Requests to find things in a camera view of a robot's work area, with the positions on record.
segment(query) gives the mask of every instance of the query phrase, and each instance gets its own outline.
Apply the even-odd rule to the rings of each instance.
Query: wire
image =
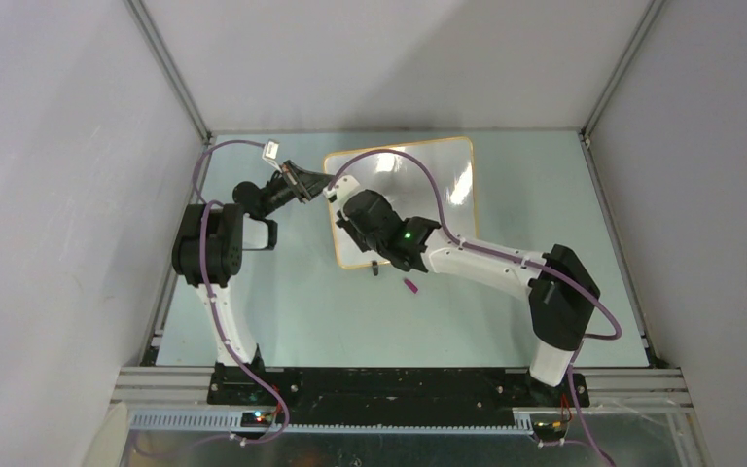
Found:
[[[219,148],[222,148],[224,146],[228,146],[231,144],[247,144],[250,146],[256,146],[259,148],[264,148],[265,145],[256,141],[248,141],[245,139],[234,139],[231,141],[225,141],[219,144],[216,144],[214,146],[211,146],[207,150],[201,153],[201,156],[199,156],[198,161],[196,161],[196,166],[194,167],[193,171],[193,189],[194,193],[198,196],[198,199],[205,204],[204,211],[201,215],[201,234],[199,235],[199,245],[198,245],[198,255],[199,255],[199,265],[201,268],[201,279],[204,282],[204,287],[207,290],[207,298],[210,302],[210,311],[213,313],[213,324],[216,327],[216,333],[219,335],[219,339],[222,341],[222,344],[225,346],[225,349],[227,350],[228,354],[231,356],[233,361],[236,362],[236,364],[239,366],[239,368],[251,379],[253,379],[257,384],[259,384],[264,390],[270,393],[271,396],[273,396],[274,399],[276,399],[276,410],[273,412],[273,421],[276,420],[276,416],[279,414],[280,411],[285,413],[284,421],[282,422],[282,427],[274,432],[265,433],[264,436],[257,440],[249,440],[247,438],[240,437],[236,435],[235,433],[219,433],[215,435],[208,436],[206,438],[201,438],[199,440],[196,440],[189,445],[186,445],[184,447],[181,447],[179,449],[173,450],[171,452],[165,452],[165,453],[157,453],[157,452],[146,452],[142,450],[138,446],[138,436],[136,436],[135,441],[133,442],[133,449],[140,455],[143,455],[145,457],[150,457],[154,459],[170,459],[177,457],[185,452],[190,451],[191,449],[194,449],[198,446],[204,445],[206,443],[210,443],[212,441],[218,441],[218,440],[238,440],[242,445],[258,445],[261,443],[267,443],[269,441],[273,441],[276,439],[279,435],[282,434],[282,432],[285,431],[285,429],[290,424],[290,416],[289,416],[289,410],[287,404],[285,404],[284,399],[282,399],[282,396],[279,395],[278,391],[274,388],[268,385],[266,382],[264,382],[260,377],[256,376],[248,367],[244,364],[244,362],[239,359],[239,356],[236,354],[236,352],[231,347],[231,341],[228,339],[228,337],[225,335],[225,330],[222,327],[222,323],[219,320],[219,312],[216,309],[216,294],[213,292],[213,286],[210,283],[210,276],[207,274],[207,255],[205,254],[207,249],[207,223],[210,218],[210,211],[213,208],[213,206],[223,206],[223,204],[219,201],[212,200],[210,202],[207,202],[204,197],[201,195],[201,190],[198,186],[198,177],[201,173],[201,167],[204,164],[204,161],[209,158],[214,151],[216,151]]]
[[[207,247],[207,221],[210,217],[210,210],[213,208],[213,206],[221,207],[223,206],[223,204],[219,201],[210,201],[205,204],[204,212],[202,212],[201,214],[201,235],[199,236],[198,242],[199,265],[201,266],[201,280],[204,282],[205,289],[207,289],[207,298],[210,302],[210,310],[213,312],[213,324],[216,327],[216,333],[219,335],[219,339],[224,344],[225,349],[228,351],[228,354],[231,356],[233,361],[236,362],[236,365],[238,365],[239,368],[245,373],[245,375],[253,379],[257,384],[264,388],[265,391],[269,392],[274,399],[276,399],[278,405],[282,407],[282,412],[285,413],[285,419],[282,422],[282,427],[277,431],[274,431],[270,434],[265,434],[258,440],[248,440],[246,438],[242,438],[239,440],[241,444],[245,445],[267,443],[268,441],[275,440],[279,435],[282,434],[282,432],[285,431],[285,429],[287,429],[288,424],[290,424],[290,411],[288,410],[288,405],[285,404],[285,400],[282,399],[282,396],[280,396],[279,393],[273,389],[273,387],[264,382],[260,377],[257,377],[256,374],[254,374],[250,370],[250,368],[248,368],[247,365],[242,362],[242,360],[233,350],[231,341],[225,335],[225,329],[222,327],[222,322],[219,320],[219,311],[216,309],[216,294],[213,292],[213,286],[210,284],[210,277],[207,274],[207,255],[205,255]]]
[[[452,242],[459,244],[460,243],[459,236],[451,232],[450,228],[448,227],[447,222],[445,221],[445,211],[443,210],[443,197],[440,194],[440,189],[437,186],[437,181],[434,179],[434,176],[431,175],[431,172],[428,170],[428,167],[426,167],[425,164],[423,164],[417,158],[415,158],[414,156],[406,152],[397,151],[395,149],[389,149],[389,148],[381,148],[381,149],[371,149],[370,151],[366,151],[358,156],[355,156],[351,158],[350,161],[346,162],[345,164],[342,165],[342,167],[339,168],[339,171],[337,172],[337,174],[334,175],[334,179],[331,180],[331,183],[328,184],[328,188],[329,189],[333,188],[333,186],[337,183],[337,181],[342,176],[344,171],[347,170],[347,168],[353,163],[355,163],[356,161],[359,161],[361,159],[364,159],[364,158],[367,158],[367,157],[370,157],[376,154],[382,154],[382,153],[394,154],[394,155],[406,158],[409,161],[416,164],[422,170],[422,172],[425,173],[425,177],[428,178],[428,181],[431,183],[431,188],[434,190],[434,197],[437,199],[437,210],[440,214],[440,224],[442,225],[443,232],[445,233],[445,236],[447,236]],[[596,297],[594,297],[588,290],[586,290],[585,287],[577,283],[577,281],[572,279],[571,277],[563,274],[562,272],[554,268],[541,265],[539,263],[534,263],[533,261],[530,261],[530,260],[525,261],[520,256],[516,256],[511,253],[506,253],[504,251],[494,250],[493,248],[488,248],[488,247],[481,246],[481,245],[475,245],[473,243],[468,243],[468,242],[462,242],[460,246],[467,250],[473,250],[473,251],[480,252],[482,254],[494,256],[497,258],[502,258],[504,260],[511,261],[512,263],[515,263],[518,265],[522,265],[525,267],[531,267],[534,269],[539,269],[542,272],[552,275],[558,278],[559,280],[565,282],[569,286],[571,286],[571,288],[579,292],[583,297],[586,298],[586,300],[588,300],[589,302],[591,302],[592,305],[598,308],[603,313],[603,315],[605,315],[605,317],[609,320],[612,327],[614,327],[614,334],[611,334],[611,335],[586,334],[585,335],[586,338],[599,339],[603,341],[614,341],[614,340],[619,339],[620,336],[623,335],[623,329],[620,327],[620,323],[617,322],[617,319],[614,317],[614,314],[612,314],[611,311],[609,311],[608,308],[605,307],[605,305],[600,303],[600,301]]]
[[[580,440],[543,441],[537,435],[531,435],[531,440],[534,443],[537,443],[537,445],[540,448],[559,447],[559,446],[565,446],[565,445],[577,445],[577,446],[583,446],[585,448],[592,448],[592,446],[589,443],[586,443],[585,441],[580,441]],[[612,459],[608,453],[606,453],[605,451],[601,451],[599,455],[600,457],[605,459],[606,462],[608,462],[611,465],[614,465],[614,459]]]
[[[534,263],[530,260],[526,261],[524,258],[516,255],[512,255],[510,253],[506,253],[504,251],[498,251],[494,250],[493,248],[481,246],[481,245],[475,245],[472,243],[460,241],[460,238],[458,235],[455,235],[450,228],[447,225],[447,222],[445,221],[445,211],[443,210],[443,197],[440,194],[440,188],[437,186],[437,181],[434,179],[434,176],[431,174],[431,172],[428,170],[428,167],[425,166],[422,162],[420,162],[417,158],[414,156],[404,152],[404,151],[398,151],[396,149],[390,149],[390,148],[380,148],[380,149],[371,149],[370,151],[366,151],[358,156],[355,156],[351,158],[348,162],[344,163],[342,167],[339,168],[337,171],[337,174],[334,175],[333,180],[331,180],[331,183],[328,184],[328,188],[331,189],[333,186],[337,183],[339,178],[341,178],[342,174],[347,170],[349,166],[356,163],[357,161],[376,155],[376,154],[393,154],[396,156],[403,157],[405,159],[408,159],[409,161],[413,162],[417,167],[419,167],[420,170],[425,174],[425,177],[428,179],[428,182],[431,184],[431,188],[434,190],[434,198],[436,198],[437,201],[437,210],[440,214],[440,225],[442,226],[443,232],[445,233],[445,236],[447,236],[452,242],[457,243],[460,245],[461,248],[465,248],[472,251],[477,251],[485,255],[494,256],[497,258],[502,258],[507,261],[511,261],[512,263],[522,265],[525,267],[531,267],[534,269],[538,269],[542,272],[545,272],[549,275],[552,275],[556,277],[557,279],[565,282],[568,284],[571,288],[576,290],[580,295],[586,298],[589,302],[591,302],[594,307],[600,310],[600,312],[603,313],[603,315],[608,319],[609,323],[611,323],[611,326],[614,328],[613,334],[593,334],[593,333],[586,333],[583,335],[584,339],[597,339],[601,341],[615,341],[619,339],[623,335],[623,328],[620,326],[620,323],[617,321],[617,318],[614,317],[614,314],[609,311],[605,305],[603,305],[599,299],[594,297],[588,290],[586,290],[585,287],[580,285],[576,280],[572,279],[571,277],[563,274],[562,272],[550,268],[545,265],[541,265],[539,263]],[[588,425],[586,424],[586,420],[583,417],[583,411],[580,408],[580,401],[577,398],[577,392],[574,389],[574,361],[577,359],[577,355],[580,353],[580,348],[577,349],[576,352],[574,352],[574,355],[571,358],[571,362],[568,365],[568,368],[566,369],[566,374],[568,375],[568,383],[571,388],[571,396],[574,399],[574,408],[577,411],[577,418],[580,420],[581,424],[583,425],[583,429],[586,432],[586,437],[588,438],[588,444],[582,442],[572,442],[571,444],[583,444],[584,446],[590,446],[594,451],[605,459],[607,462],[609,462],[611,465],[615,465],[614,461],[611,459],[611,457],[606,454],[605,452],[600,449],[600,447],[597,445],[597,443],[594,441],[593,436],[591,435],[591,432],[588,430]]]

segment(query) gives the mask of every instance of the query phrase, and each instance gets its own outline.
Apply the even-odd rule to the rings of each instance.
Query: aluminum frame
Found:
[[[139,25],[145,41],[153,51],[155,60],[164,72],[165,79],[174,89],[177,98],[191,119],[203,142],[201,150],[204,150],[209,144],[212,134],[215,133],[211,132],[205,124],[190,90],[182,79],[181,73],[161,38],[155,22],[147,11],[144,0],[125,0],[125,2]],[[650,352],[653,350],[650,338],[651,331],[647,329],[648,323],[640,308],[620,237],[617,234],[612,212],[593,160],[590,137],[665,3],[665,0],[650,1],[586,123],[578,130],[588,171],[622,271],[626,292],[635,311],[638,326],[644,334],[646,347]],[[207,164],[201,174],[201,183],[206,178],[206,172]],[[195,197],[190,195],[188,202],[194,201]],[[177,280],[176,273],[168,266],[164,275],[160,298],[151,313],[150,326],[147,328],[145,342],[137,362],[142,361],[149,348],[159,346],[170,297],[172,297]],[[508,369],[506,371],[523,373],[525,369]],[[115,405],[125,402],[134,413],[136,411],[152,410],[163,410],[169,413],[213,413],[221,411],[223,408],[232,411],[253,409],[241,406],[207,405],[208,384],[212,373],[212,367],[122,367],[110,403]],[[591,399],[591,407],[584,409],[585,413],[664,413],[669,429],[674,435],[673,438],[681,463],[684,466],[712,465],[697,424],[688,387],[680,370],[652,368],[581,369],[580,373],[587,379],[587,390]],[[530,416],[540,413],[557,413],[558,409],[519,408],[516,411],[522,415]],[[169,427],[169,422],[161,425],[161,429],[169,429]]]

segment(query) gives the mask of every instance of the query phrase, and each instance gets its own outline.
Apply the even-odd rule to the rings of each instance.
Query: reflective surface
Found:
[[[451,231],[469,238],[477,237],[471,140],[458,137],[389,148],[408,152],[428,167],[443,196],[445,220]],[[369,149],[329,154],[323,163],[325,172],[337,173],[344,163]],[[353,175],[363,188],[383,195],[402,219],[413,216],[440,219],[431,185],[422,170],[411,161],[394,154],[377,154],[356,161],[345,174]],[[336,226],[336,209],[330,205],[328,209],[337,262],[341,267],[368,267],[371,261],[387,263],[374,251],[361,252],[350,236]]]
[[[320,170],[337,151],[467,136],[474,146],[473,191],[479,238],[528,250],[570,245],[620,320],[619,341],[590,341],[578,366],[645,366],[646,354],[577,134],[571,131],[434,131],[243,134],[280,143],[278,158]],[[233,139],[220,136],[219,141]],[[231,200],[233,187],[264,185],[271,168],[252,147],[228,146],[213,155],[204,182],[207,199]],[[397,163],[382,159],[382,168]],[[417,190],[427,182],[417,182]],[[453,198],[456,187],[451,185]],[[247,321],[271,366],[526,367],[536,337],[527,303],[447,274],[337,264],[326,202],[291,202],[272,216],[279,224],[272,252],[245,252],[233,282],[233,306]],[[409,278],[419,291],[403,283]],[[212,365],[213,332],[196,292],[176,286],[157,363]],[[594,313],[589,330],[610,325]]]
[[[619,467],[681,465],[665,415],[594,415],[588,417],[599,446]],[[206,434],[146,432],[142,449],[168,452]],[[571,426],[569,439],[584,440]],[[186,455],[150,461],[138,455],[131,467],[144,466],[593,466],[604,465],[586,447],[538,449],[524,436],[495,435],[308,435],[286,434],[266,445],[241,448],[228,441],[203,445]]]

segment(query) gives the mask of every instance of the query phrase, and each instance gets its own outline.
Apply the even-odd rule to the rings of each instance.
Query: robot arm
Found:
[[[442,226],[420,217],[401,219],[377,192],[350,175],[325,192],[338,210],[337,225],[362,251],[374,250],[397,269],[453,274],[527,300],[538,344],[530,374],[549,386],[563,379],[593,312],[583,297],[537,266],[558,269],[599,297],[599,290],[574,252],[555,245],[550,253],[449,238]],[[512,263],[496,253],[522,260]]]
[[[362,251],[375,251],[397,269],[453,274],[527,300],[538,338],[530,374],[548,386],[562,382],[594,308],[547,270],[556,269],[570,276],[599,297],[599,290],[571,249],[555,245],[551,252],[543,253],[476,239],[450,238],[437,221],[421,217],[401,219],[384,196],[363,189],[350,175],[328,189],[332,175],[302,170],[290,161],[278,165],[275,147],[275,143],[268,143],[263,154],[263,159],[275,169],[267,184],[261,189],[251,182],[238,184],[233,190],[234,203],[211,211],[204,233],[207,272],[212,292],[218,297],[219,322],[231,340],[221,342],[214,332],[218,361],[226,366],[236,365],[226,344],[243,362],[254,362],[258,356],[243,310],[235,304],[231,297],[233,287],[229,287],[239,272],[242,251],[272,250],[277,226],[267,216],[294,198],[307,202],[324,193],[338,210],[337,225]],[[172,263],[176,272],[196,288],[202,302],[209,305],[199,255],[203,210],[199,204],[187,206],[173,245]],[[521,261],[509,261],[510,257]]]

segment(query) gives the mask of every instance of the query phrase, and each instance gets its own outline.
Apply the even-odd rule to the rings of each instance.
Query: cable clip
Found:
[[[272,139],[269,139],[265,147],[262,149],[262,160],[269,163],[270,166],[273,167],[273,169],[277,172],[281,172],[282,169],[279,168],[279,163],[276,162],[276,153],[278,151],[279,143],[273,141]]]

